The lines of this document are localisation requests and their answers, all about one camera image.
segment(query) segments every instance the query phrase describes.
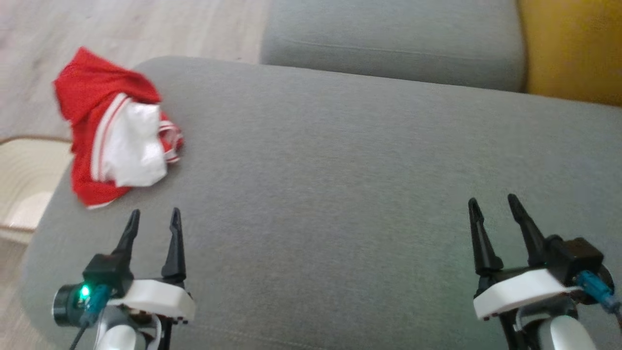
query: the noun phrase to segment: gray ottoman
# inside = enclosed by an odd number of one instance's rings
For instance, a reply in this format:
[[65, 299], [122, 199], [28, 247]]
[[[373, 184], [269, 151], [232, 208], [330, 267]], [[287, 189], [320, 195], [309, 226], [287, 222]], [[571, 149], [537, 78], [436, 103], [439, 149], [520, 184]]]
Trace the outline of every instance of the gray ottoman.
[[[205, 59], [137, 69], [187, 143], [162, 181], [99, 210], [65, 174], [21, 290], [59, 348], [76, 330], [54, 325], [54, 293], [111, 251], [135, 208], [137, 278], [159, 276], [181, 209], [198, 309], [172, 350], [503, 349], [501, 326], [473, 310], [471, 196], [506, 266], [527, 260], [514, 191], [546, 235], [586, 237], [622, 281], [620, 108]], [[580, 311], [599, 349], [619, 349], [613, 318]]]
[[519, 91], [515, 0], [274, 0], [261, 62]]

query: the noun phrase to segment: mustard yellow pillow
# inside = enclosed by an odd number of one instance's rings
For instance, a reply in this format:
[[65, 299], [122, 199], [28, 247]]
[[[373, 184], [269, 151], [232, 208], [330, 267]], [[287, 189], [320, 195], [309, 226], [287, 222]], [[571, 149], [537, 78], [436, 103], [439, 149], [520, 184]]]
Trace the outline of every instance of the mustard yellow pillow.
[[622, 106], [622, 0], [519, 0], [527, 92]]

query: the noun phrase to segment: wooden floor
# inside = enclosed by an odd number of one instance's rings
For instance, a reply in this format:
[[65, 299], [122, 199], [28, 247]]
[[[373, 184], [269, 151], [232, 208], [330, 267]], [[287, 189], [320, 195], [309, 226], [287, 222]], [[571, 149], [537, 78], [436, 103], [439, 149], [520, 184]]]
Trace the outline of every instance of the wooden floor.
[[[0, 140], [69, 138], [52, 81], [79, 46], [125, 67], [163, 55], [257, 63], [270, 0], [0, 0]], [[26, 247], [0, 240], [0, 349], [53, 349], [17, 295]]]

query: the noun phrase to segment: red fabric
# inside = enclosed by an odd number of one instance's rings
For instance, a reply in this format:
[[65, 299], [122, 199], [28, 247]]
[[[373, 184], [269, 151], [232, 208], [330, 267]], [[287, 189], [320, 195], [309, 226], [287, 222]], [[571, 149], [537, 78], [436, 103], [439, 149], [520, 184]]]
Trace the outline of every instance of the red fabric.
[[[117, 94], [125, 93], [135, 102], [156, 104], [160, 102], [156, 88], [142, 74], [112, 64], [84, 47], [60, 72], [54, 87], [60, 112], [72, 126], [73, 191], [86, 206], [105, 204], [121, 197], [130, 187], [116, 187], [114, 181], [94, 182], [91, 177], [93, 138], [104, 112]], [[161, 118], [168, 120], [164, 113]], [[179, 140], [173, 147], [181, 144]], [[170, 143], [163, 142], [163, 146], [165, 151], [172, 148]]]

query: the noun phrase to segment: beige basket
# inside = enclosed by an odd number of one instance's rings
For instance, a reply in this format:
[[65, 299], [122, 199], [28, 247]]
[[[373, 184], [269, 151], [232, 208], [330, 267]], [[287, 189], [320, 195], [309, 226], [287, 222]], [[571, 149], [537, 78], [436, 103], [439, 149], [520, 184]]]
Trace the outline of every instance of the beige basket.
[[0, 237], [30, 242], [72, 160], [70, 148], [69, 141], [29, 137], [0, 144]]

